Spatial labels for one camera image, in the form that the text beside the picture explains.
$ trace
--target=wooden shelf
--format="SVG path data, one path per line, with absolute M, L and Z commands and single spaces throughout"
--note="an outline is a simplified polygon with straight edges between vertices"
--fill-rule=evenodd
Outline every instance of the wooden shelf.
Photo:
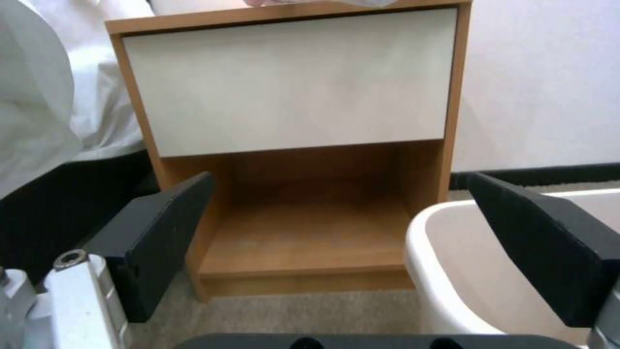
M 244 188 L 201 278 L 402 271 L 411 217 L 379 181 Z

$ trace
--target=bolt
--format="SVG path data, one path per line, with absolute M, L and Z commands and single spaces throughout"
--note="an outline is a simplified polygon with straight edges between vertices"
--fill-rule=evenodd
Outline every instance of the bolt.
M 81 249 L 67 251 L 54 261 L 54 270 L 61 271 L 88 260 L 88 254 Z

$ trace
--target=black foam pad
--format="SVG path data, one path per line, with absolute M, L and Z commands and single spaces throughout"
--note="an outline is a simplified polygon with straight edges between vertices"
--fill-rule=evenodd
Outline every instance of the black foam pad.
M 566 199 L 480 173 L 467 186 L 508 256 L 564 324 L 591 327 L 620 274 L 620 234 Z
M 184 264 L 214 186 L 212 176 L 202 173 L 134 199 L 84 247 L 105 257 L 130 322 L 147 321 L 155 311 Z

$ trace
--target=plastic bag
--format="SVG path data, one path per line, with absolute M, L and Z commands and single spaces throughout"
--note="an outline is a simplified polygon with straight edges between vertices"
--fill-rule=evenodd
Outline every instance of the plastic bag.
M 315 0 L 246 0 L 246 3 L 250 6 L 261 6 L 269 4 L 294 4 L 297 2 L 311 2 Z M 351 5 L 365 6 L 365 7 L 383 7 L 396 2 L 397 0 L 334 0 L 338 2 L 345 2 Z

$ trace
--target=nightstand top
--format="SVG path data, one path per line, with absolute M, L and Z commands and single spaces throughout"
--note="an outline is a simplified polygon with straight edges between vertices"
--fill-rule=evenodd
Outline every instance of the nightstand top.
M 340 2 L 304 2 L 279 6 L 194 12 L 170 16 L 110 20 L 105 23 L 110 35 L 131 36 L 183 30 L 229 27 L 288 20 L 339 17 L 351 14 L 378 14 L 408 9 L 469 4 L 472 0 L 401 0 L 382 8 L 359 7 Z

